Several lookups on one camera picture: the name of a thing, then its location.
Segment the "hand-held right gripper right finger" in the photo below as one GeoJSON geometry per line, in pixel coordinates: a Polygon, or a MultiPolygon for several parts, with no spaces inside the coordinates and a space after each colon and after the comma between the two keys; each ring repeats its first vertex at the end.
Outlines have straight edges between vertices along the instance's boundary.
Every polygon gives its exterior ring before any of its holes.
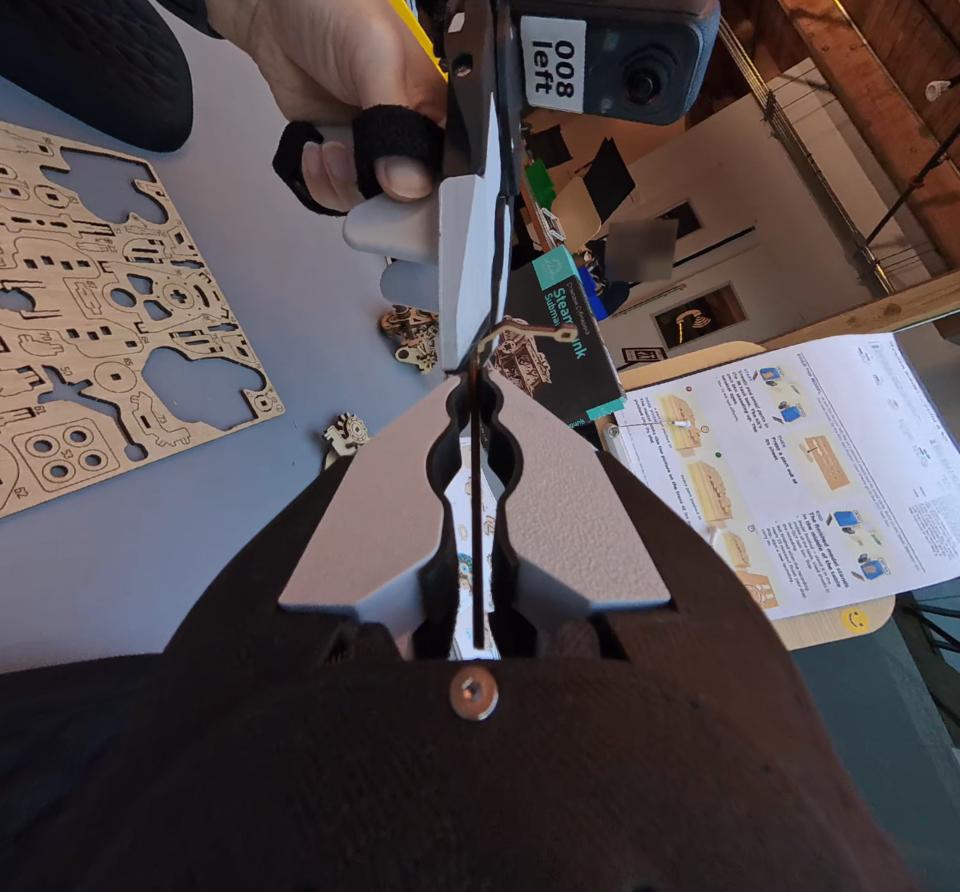
{"type": "Polygon", "coordinates": [[[485,381],[487,461],[503,484],[491,551],[490,630],[502,656],[600,614],[670,593],[605,465],[618,465],[500,374],[485,381]]]}

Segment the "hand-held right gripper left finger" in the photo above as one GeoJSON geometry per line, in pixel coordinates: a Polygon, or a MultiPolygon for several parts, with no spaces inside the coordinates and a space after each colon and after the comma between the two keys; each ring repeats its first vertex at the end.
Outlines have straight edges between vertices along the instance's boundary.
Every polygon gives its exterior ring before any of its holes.
{"type": "Polygon", "coordinates": [[[450,658],[460,592],[447,490],[462,467],[462,378],[452,375],[349,460],[279,596],[286,612],[343,615],[450,658]]]}

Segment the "wooden lever puzzle piece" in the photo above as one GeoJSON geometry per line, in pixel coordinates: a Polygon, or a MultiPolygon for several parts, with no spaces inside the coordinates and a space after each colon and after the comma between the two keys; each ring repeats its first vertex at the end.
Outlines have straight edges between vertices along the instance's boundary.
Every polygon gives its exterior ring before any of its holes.
{"type": "Polygon", "coordinates": [[[579,328],[574,322],[560,322],[558,325],[535,325],[513,317],[496,322],[477,342],[476,352],[482,354],[486,347],[498,338],[512,334],[528,338],[546,338],[559,343],[572,343],[579,337],[579,328]]]}

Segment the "wooden gear assembly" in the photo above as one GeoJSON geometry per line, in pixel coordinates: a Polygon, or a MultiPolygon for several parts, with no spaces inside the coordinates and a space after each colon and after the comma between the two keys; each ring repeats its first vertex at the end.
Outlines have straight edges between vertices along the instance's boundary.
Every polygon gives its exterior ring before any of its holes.
{"type": "Polygon", "coordinates": [[[354,413],[342,413],[322,433],[327,451],[322,468],[330,468],[343,459],[349,459],[371,440],[366,423],[354,413]]]}

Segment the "person's left hand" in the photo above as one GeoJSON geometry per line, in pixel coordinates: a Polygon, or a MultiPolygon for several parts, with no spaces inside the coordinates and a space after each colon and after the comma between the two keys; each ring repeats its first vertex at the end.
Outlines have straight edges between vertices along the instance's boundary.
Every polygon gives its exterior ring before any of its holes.
{"type": "Polygon", "coordinates": [[[256,64],[284,118],[346,129],[400,106],[438,126],[447,83],[389,0],[204,0],[208,23],[256,64]]]}

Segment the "green block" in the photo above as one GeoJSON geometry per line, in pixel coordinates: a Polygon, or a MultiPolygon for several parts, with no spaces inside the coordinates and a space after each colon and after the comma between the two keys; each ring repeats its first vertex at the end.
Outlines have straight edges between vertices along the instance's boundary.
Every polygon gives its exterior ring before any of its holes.
{"type": "Polygon", "coordinates": [[[540,208],[552,212],[556,189],[545,162],[541,158],[536,159],[526,166],[524,173],[534,201],[540,208]]]}

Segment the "wooden mechanical model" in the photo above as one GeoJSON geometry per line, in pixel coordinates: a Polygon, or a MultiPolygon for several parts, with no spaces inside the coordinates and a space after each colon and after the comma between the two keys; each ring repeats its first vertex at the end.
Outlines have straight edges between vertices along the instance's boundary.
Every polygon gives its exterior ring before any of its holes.
{"type": "Polygon", "coordinates": [[[387,338],[395,340],[397,361],[413,365],[424,375],[433,371],[437,363],[437,313],[395,302],[390,311],[381,315],[379,328],[387,338]]]}

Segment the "small puzzle instruction booklet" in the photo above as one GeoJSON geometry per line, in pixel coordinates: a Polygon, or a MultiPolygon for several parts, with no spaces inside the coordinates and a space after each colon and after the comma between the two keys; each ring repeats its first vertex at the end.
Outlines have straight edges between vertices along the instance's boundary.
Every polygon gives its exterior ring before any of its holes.
{"type": "Polygon", "coordinates": [[[458,560],[459,604],[451,638],[448,659],[463,661],[473,659],[498,660],[501,655],[494,639],[490,615],[495,610],[491,591],[494,533],[496,530],[497,499],[491,491],[484,473],[481,473],[481,502],[483,510],[481,542],[482,568],[484,573],[484,637],[483,645],[474,645],[474,536],[473,536],[473,473],[470,466],[470,449],[462,449],[464,457],[456,477],[448,485],[446,498],[451,507],[458,560]]]}

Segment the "black hanging cloths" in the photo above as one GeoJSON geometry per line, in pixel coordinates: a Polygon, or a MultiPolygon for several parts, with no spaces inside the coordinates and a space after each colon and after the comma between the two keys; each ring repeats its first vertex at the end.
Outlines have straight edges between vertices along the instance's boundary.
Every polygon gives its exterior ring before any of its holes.
{"type": "Polygon", "coordinates": [[[611,137],[601,140],[591,158],[576,158],[564,130],[554,125],[529,132],[526,147],[533,162],[542,159],[556,190],[551,214],[567,225],[576,211],[579,196],[592,209],[599,224],[606,223],[634,190],[636,183],[611,137]]]}

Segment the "black box with teal edge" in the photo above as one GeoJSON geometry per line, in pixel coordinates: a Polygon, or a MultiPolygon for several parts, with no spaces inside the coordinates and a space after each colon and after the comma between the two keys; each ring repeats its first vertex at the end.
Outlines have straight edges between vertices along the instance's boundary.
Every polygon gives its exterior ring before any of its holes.
{"type": "Polygon", "coordinates": [[[573,429],[622,409],[626,397],[599,333],[589,295],[565,246],[510,272],[504,319],[574,323],[572,343],[507,333],[490,366],[573,429]]]}

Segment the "dark wooden beam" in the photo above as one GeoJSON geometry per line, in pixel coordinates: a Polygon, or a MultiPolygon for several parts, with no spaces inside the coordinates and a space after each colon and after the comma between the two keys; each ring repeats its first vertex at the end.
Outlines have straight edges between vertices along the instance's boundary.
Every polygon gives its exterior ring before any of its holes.
{"type": "MultiPolygon", "coordinates": [[[[939,142],[885,65],[835,0],[775,0],[894,186],[919,180],[939,142]]],[[[928,238],[958,269],[958,172],[928,173],[906,200],[928,238]]]]}

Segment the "large printed instruction sheet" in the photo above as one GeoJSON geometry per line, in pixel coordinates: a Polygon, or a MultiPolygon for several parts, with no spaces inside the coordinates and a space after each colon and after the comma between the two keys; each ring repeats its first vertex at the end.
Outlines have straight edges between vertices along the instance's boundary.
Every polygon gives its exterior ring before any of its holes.
{"type": "Polygon", "coordinates": [[[615,422],[630,470],[772,621],[958,576],[958,443],[893,333],[641,387],[615,422]]]}

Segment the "laser-cut wooden puzzle sheet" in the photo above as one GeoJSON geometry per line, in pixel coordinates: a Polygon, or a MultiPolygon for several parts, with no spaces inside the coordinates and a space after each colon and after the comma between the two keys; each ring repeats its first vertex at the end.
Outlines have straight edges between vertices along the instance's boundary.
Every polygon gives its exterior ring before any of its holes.
{"type": "Polygon", "coordinates": [[[239,390],[251,419],[284,405],[157,172],[132,187],[157,205],[153,223],[91,211],[66,174],[65,151],[141,164],[135,156],[11,123],[1,126],[2,516],[88,488],[225,434],[178,418],[148,383],[150,357],[250,373],[239,390]]]}

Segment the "light wooden beam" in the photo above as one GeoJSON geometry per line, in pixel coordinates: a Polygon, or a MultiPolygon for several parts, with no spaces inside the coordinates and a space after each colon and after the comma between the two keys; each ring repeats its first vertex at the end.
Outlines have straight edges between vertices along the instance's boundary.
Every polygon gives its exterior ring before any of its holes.
{"type": "Polygon", "coordinates": [[[897,333],[959,311],[959,271],[871,300],[761,343],[770,351],[849,334],[897,333]]]}

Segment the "black quilted pad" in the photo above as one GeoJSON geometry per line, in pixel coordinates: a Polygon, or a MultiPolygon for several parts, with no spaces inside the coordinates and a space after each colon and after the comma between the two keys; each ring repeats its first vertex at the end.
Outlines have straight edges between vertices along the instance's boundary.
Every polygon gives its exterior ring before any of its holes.
{"type": "Polygon", "coordinates": [[[1,74],[142,149],[174,152],[192,131],[188,60],[148,0],[1,0],[1,74]]]}

